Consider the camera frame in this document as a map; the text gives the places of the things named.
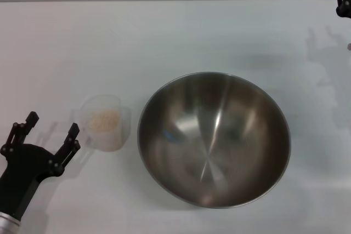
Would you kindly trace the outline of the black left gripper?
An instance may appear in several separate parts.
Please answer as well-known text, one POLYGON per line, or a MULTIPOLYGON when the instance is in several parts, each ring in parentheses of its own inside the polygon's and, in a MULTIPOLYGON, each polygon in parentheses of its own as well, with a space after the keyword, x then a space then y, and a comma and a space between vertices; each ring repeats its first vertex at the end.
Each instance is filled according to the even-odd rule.
POLYGON ((25 123, 13 123, 1 154, 7 167, 1 175, 1 212, 21 219, 40 183, 52 176, 61 176, 67 164, 81 148, 76 139, 80 129, 73 123, 61 148, 52 154, 46 149, 23 144, 39 116, 31 111, 25 123))

